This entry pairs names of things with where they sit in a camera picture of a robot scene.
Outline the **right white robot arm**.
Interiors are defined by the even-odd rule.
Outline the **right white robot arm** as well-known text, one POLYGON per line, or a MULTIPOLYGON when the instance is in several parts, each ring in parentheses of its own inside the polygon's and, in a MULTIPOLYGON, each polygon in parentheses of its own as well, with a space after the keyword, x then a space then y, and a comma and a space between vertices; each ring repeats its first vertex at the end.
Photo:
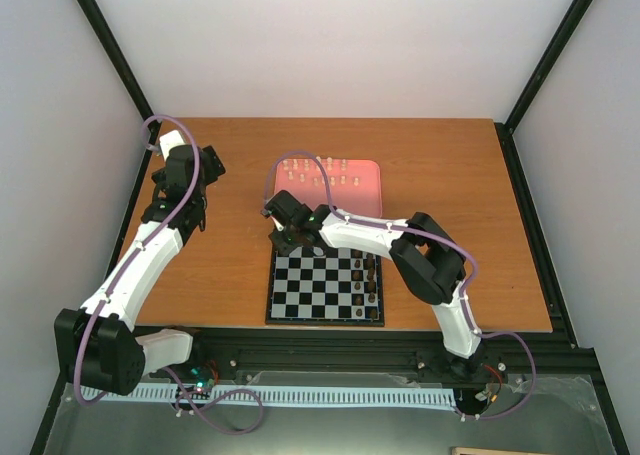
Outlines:
POLYGON ((261 214, 273 221, 269 238, 283 255, 298 247, 344 248, 392 261, 409 292, 432 307, 444 349, 465 361, 476 355, 482 331, 467 288, 478 263, 431 216, 417 212, 408 219, 380 219, 331 203, 311 209, 286 190, 267 199, 261 214))

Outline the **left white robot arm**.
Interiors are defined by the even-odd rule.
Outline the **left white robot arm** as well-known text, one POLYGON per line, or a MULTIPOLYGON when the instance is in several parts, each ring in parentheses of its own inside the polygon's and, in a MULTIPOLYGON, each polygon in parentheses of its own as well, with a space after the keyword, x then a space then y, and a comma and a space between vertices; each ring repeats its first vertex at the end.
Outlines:
POLYGON ((191 235, 206 227, 206 189, 224 174, 215 150, 173 130, 159 139, 165 165, 152 175, 152 201, 131 245, 102 285, 80 308, 54 321, 60 369, 82 405, 84 390, 99 397, 128 395, 146 375, 172 366, 201 375, 208 353, 185 329, 135 335, 136 320, 160 275, 191 235))

